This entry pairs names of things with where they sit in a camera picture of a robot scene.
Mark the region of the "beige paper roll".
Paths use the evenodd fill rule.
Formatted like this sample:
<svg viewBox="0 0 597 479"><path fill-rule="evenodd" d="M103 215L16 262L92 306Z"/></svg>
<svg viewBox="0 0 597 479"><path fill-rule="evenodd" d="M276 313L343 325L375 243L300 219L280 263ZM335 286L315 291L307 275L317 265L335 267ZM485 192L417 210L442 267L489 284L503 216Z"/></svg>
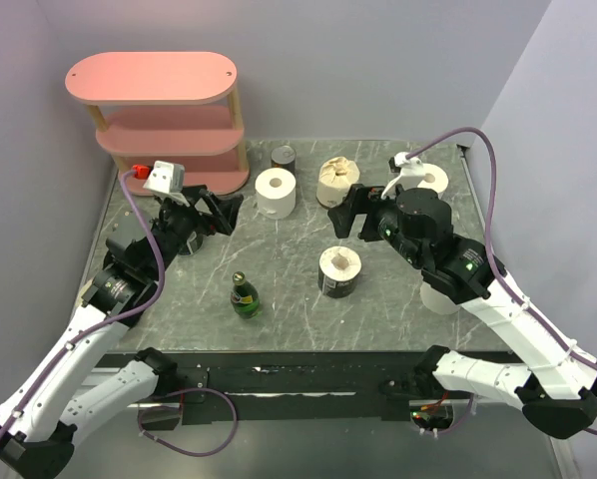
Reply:
<svg viewBox="0 0 597 479"><path fill-rule="evenodd" d="M320 168L316 188L316 199L325 208L339 206L346 198L352 185L359 181L360 172L355 161L346 157L335 157Z"/></svg>

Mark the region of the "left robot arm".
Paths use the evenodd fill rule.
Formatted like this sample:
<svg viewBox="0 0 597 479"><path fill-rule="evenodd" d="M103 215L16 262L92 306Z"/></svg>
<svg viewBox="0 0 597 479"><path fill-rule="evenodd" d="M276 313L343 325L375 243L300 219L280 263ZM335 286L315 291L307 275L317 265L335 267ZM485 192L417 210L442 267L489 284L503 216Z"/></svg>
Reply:
<svg viewBox="0 0 597 479"><path fill-rule="evenodd" d="M117 217L101 270L81 296L64 333L32 375L0 405L0 460L22 478L55 478L76 447L127 406L169 399L177 364L149 347L112 378L77 391L99 360L155 303L165 271L195 240L229 236L243 202L185 187L183 199L160 201L155 217L135 209Z"/></svg>

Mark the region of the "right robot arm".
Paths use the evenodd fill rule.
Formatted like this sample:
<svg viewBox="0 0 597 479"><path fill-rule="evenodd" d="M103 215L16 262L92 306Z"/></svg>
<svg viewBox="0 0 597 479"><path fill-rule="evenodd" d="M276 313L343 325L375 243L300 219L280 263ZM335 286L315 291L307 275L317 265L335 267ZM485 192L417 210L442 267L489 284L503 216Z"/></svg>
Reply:
<svg viewBox="0 0 597 479"><path fill-rule="evenodd" d="M481 242L454 232L451 207L435 191L398 187L391 199L381 187L357 184L327 215L340 239L363 215L361 240L386 241L420 271L425 284L480 319L519 359L489 362L431 346L413 373L422 395L463 391L504 402L557 439L592 429L597 359L536 310L503 264L487 260Z"/></svg>

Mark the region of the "black label roll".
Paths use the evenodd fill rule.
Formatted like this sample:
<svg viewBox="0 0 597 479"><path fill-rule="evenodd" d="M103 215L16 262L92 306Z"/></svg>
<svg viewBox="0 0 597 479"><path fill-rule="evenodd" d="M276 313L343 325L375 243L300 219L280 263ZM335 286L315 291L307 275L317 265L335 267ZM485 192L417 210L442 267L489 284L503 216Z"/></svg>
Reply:
<svg viewBox="0 0 597 479"><path fill-rule="evenodd" d="M351 248L333 246L327 248L318 260L318 288L331 298L351 295L357 285L362 262Z"/></svg>
<svg viewBox="0 0 597 479"><path fill-rule="evenodd" d="M178 255L191 256L196 254L204 243L204 236L197 233L192 233L186 242L180 247Z"/></svg>

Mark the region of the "white roll under right arm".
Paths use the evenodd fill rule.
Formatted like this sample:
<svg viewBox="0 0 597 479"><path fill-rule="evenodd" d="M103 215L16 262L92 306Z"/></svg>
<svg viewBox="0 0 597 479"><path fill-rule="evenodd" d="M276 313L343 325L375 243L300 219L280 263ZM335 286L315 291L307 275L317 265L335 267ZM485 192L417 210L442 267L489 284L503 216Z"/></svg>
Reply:
<svg viewBox="0 0 597 479"><path fill-rule="evenodd" d="M460 306L456 305L449 297L433 289L424 282L419 290L422 304L430 311L439 315L450 315L458 312Z"/></svg>

